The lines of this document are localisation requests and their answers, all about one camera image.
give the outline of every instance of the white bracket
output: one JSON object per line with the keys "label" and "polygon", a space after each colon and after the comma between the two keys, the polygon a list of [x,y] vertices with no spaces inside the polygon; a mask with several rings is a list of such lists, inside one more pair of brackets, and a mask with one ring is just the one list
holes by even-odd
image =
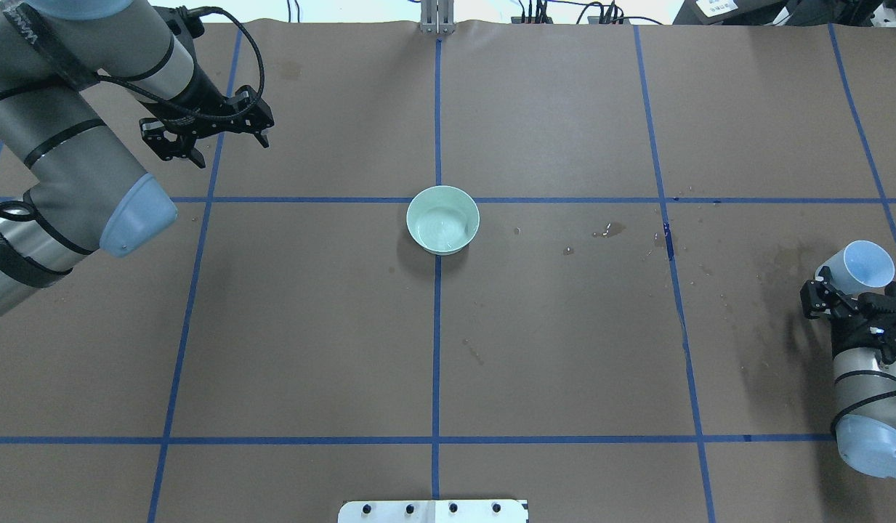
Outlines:
{"label": "white bracket", "polygon": [[421,0],[422,33],[454,33],[454,0]]}
{"label": "white bracket", "polygon": [[528,523],[523,500],[350,502],[338,523]]}

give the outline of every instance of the light green bowl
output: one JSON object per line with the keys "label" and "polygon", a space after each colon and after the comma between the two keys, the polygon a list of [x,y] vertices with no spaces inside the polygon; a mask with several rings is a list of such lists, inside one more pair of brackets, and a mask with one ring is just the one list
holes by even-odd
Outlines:
{"label": "light green bowl", "polygon": [[480,229],[474,198],[457,187],[437,185],[419,192],[405,213],[408,234],[425,251],[447,256],[467,247]]}

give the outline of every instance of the white background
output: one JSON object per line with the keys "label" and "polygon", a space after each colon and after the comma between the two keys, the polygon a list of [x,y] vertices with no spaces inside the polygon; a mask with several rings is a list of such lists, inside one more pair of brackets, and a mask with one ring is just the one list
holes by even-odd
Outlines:
{"label": "white background", "polygon": [[[151,0],[155,6],[200,7],[219,6],[241,21],[262,19],[286,20],[285,0]],[[674,20],[683,0],[620,0],[619,7],[626,16],[652,17],[661,23]],[[418,20],[421,7],[408,0],[299,0],[304,23],[368,23],[368,21]],[[548,15],[555,23],[574,23],[583,7],[569,4],[548,4]],[[588,15],[597,16],[599,9],[590,7]],[[518,0],[455,0],[454,19],[487,20],[508,23],[522,12]],[[295,6],[292,20],[296,19]],[[206,17],[206,22],[221,21],[222,17]]]}

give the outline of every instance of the blue grid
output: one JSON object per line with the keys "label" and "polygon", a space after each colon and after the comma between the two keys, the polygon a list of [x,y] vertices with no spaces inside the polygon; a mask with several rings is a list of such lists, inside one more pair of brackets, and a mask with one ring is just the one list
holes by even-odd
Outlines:
{"label": "blue grid", "polygon": [[[189,288],[189,296],[186,301],[185,317],[183,318],[182,334],[179,339],[177,360],[173,371],[171,394],[168,407],[166,407],[166,421],[161,437],[0,437],[0,445],[139,445],[159,446],[158,469],[156,469],[154,489],[151,495],[151,503],[148,510],[148,523],[156,519],[160,490],[163,483],[166,466],[166,454],[171,446],[225,446],[225,445],[274,445],[274,446],[341,446],[341,445],[424,445],[430,446],[432,451],[432,495],[439,497],[439,447],[440,445],[603,445],[603,444],[695,444],[699,453],[701,466],[701,479],[703,480],[703,493],[706,496],[707,516],[710,523],[716,521],[714,514],[711,485],[709,480],[709,467],[706,460],[706,444],[723,443],[750,443],[750,442],[826,442],[832,441],[830,434],[704,434],[701,427],[700,408],[697,400],[696,383],[693,372],[693,359],[690,356],[690,342],[687,337],[687,324],[683,308],[683,295],[681,292],[677,264],[673,256],[673,241],[671,241],[670,218],[668,204],[836,204],[836,205],[860,205],[879,204],[883,206],[884,213],[889,223],[890,232],[896,242],[896,223],[894,222],[891,205],[896,205],[896,198],[888,198],[883,184],[877,172],[867,136],[864,133],[860,116],[854,104],[849,79],[845,72],[837,42],[834,27],[829,25],[829,33],[832,41],[834,57],[839,66],[839,75],[845,90],[847,105],[849,105],[852,118],[855,122],[860,142],[864,149],[871,175],[875,182],[879,198],[667,198],[663,188],[661,176],[661,162],[657,149],[657,138],[653,115],[651,115],[650,93],[647,87],[644,55],[642,51],[641,35],[638,27],[634,27],[634,43],[636,43],[638,73],[642,98],[647,119],[648,139],[650,139],[651,161],[653,162],[654,177],[657,182],[657,198],[475,198],[481,204],[658,204],[661,210],[661,219],[664,224],[664,236],[666,236],[668,264],[673,281],[674,304],[680,320],[684,354],[686,357],[687,387],[690,394],[690,406],[693,411],[694,434],[664,434],[664,436],[551,436],[551,437],[442,437],[440,434],[440,336],[441,336],[441,264],[442,259],[435,257],[435,282],[434,282],[434,307],[433,307],[433,368],[432,368],[432,436],[431,437],[173,437],[171,435],[173,416],[176,408],[176,398],[179,391],[179,378],[182,375],[183,358],[185,358],[186,342],[190,332],[190,323],[195,305],[195,292],[198,288],[199,269],[201,268],[203,253],[205,251],[206,234],[208,234],[211,208],[215,203],[362,203],[362,204],[405,204],[411,198],[299,198],[299,196],[215,196],[215,186],[218,180],[219,162],[221,161],[224,134],[219,135],[212,163],[209,188],[205,198],[173,198],[178,203],[204,203],[205,211],[199,232],[198,247],[195,253],[195,265]],[[435,184],[442,183],[441,169],[441,55],[442,41],[435,41]],[[235,83],[236,66],[238,66],[238,54],[241,49],[241,33],[236,34],[235,50],[232,58],[231,73],[228,80],[228,92],[231,92]],[[0,155],[3,144],[0,142]],[[0,201],[10,199],[9,196],[0,196]]]}

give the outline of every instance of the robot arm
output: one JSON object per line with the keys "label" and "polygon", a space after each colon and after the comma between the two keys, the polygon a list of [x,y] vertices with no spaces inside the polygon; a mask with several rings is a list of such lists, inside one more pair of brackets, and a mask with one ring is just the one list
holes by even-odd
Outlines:
{"label": "robot arm", "polygon": [[831,431],[855,470],[896,477],[896,282],[883,295],[857,298],[836,287],[832,271],[800,291],[806,318],[825,312],[832,327],[834,388],[839,413]]}
{"label": "robot arm", "polygon": [[[154,9],[148,0],[0,2],[0,139],[39,183],[0,204],[0,315],[102,248],[125,256],[167,228],[176,208],[82,99],[99,80],[125,86],[156,118],[140,122],[159,158],[205,165],[198,138],[274,121],[261,86],[222,95],[195,59],[199,17],[217,7]],[[96,74],[105,70],[108,76]],[[169,139],[166,133],[175,135]]]}

